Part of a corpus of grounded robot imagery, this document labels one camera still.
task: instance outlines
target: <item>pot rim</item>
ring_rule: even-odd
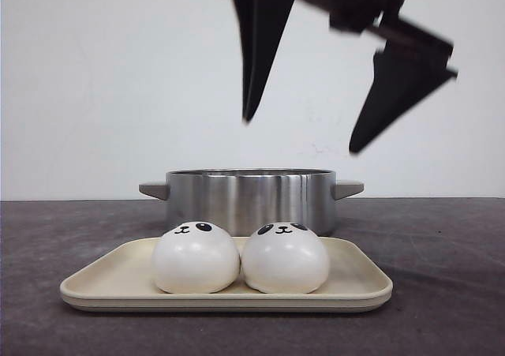
[[[170,171],[166,174],[187,174],[208,177],[278,177],[331,173],[334,173],[334,171],[315,168],[218,168]]]

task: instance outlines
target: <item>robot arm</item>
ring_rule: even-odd
[[[452,44],[400,18],[404,0],[303,0],[329,13],[330,27],[384,38],[374,56],[374,80],[350,140],[360,152],[400,115],[456,77],[447,68]],[[234,0],[243,59],[242,116],[251,121],[294,0]]]

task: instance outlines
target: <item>stainless steel pot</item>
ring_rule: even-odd
[[[173,171],[165,182],[139,185],[166,201],[166,227],[193,220],[249,236],[265,223],[303,223],[317,234],[335,229],[335,201],[363,191],[362,182],[336,181],[316,169],[208,169]]]

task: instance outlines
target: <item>pot handle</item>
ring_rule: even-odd
[[[144,184],[139,184],[139,192],[145,194],[146,196],[151,196],[160,200],[168,200],[170,187],[164,181],[145,182]]]
[[[336,184],[331,187],[331,196],[334,200],[341,200],[354,194],[361,193],[365,190],[363,182],[338,180]]]

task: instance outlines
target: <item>panda face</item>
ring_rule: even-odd
[[[190,234],[191,232],[210,232],[212,231],[212,224],[207,222],[188,222],[183,223],[181,226],[174,228],[172,231],[173,234]]]
[[[169,293],[211,293],[230,285],[240,272],[234,240],[209,222],[188,222],[165,233],[151,256],[155,285]]]
[[[261,227],[256,233],[258,235],[265,235],[267,233],[270,234],[292,234],[294,231],[308,231],[309,229],[305,227],[303,224],[299,223],[290,223],[290,222],[279,222],[279,223],[270,223]]]
[[[326,281],[326,247],[306,226],[269,223],[255,231],[241,254],[245,282],[264,293],[308,293]]]

